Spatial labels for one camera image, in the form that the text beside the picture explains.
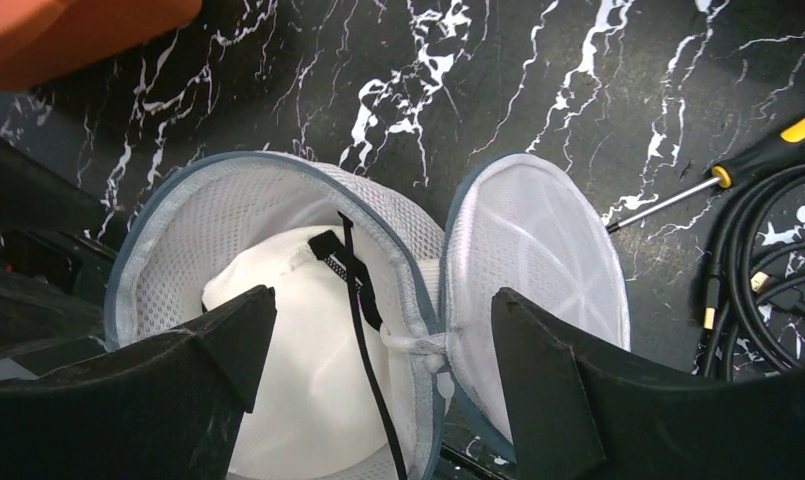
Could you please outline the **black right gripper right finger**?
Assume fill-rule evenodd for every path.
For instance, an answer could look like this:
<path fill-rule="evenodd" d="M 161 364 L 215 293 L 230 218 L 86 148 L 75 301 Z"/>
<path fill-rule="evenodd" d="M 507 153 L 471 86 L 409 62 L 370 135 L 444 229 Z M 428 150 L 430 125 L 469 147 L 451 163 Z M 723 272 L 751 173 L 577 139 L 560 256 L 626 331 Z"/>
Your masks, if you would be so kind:
<path fill-rule="evenodd" d="M 805 479 L 805 367 L 739 383 L 654 363 L 509 288 L 491 326 L 521 479 Z"/>

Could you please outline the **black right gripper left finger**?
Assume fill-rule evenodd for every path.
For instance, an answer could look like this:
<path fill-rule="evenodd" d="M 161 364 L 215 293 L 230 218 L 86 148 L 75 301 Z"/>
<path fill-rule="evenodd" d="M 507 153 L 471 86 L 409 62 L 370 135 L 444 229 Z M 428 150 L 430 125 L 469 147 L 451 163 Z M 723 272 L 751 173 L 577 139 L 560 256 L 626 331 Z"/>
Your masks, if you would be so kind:
<path fill-rule="evenodd" d="M 0 479 L 222 479 L 277 311 L 258 286 L 176 328 L 0 381 Z"/>

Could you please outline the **white mesh bag blue trim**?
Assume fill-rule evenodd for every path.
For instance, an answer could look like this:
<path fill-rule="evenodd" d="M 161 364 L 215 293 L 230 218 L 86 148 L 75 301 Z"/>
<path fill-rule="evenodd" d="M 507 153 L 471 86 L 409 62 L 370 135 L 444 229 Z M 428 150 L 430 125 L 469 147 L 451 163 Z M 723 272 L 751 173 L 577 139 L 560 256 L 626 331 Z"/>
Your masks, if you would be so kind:
<path fill-rule="evenodd" d="M 512 458 L 491 326 L 502 288 L 631 347 L 603 222 L 562 169 L 527 153 L 469 174 L 444 226 L 331 164 L 268 151 L 195 162 L 128 234 L 106 339 L 128 346 L 260 284 L 277 317 L 231 479 L 427 479 L 451 401 Z"/>

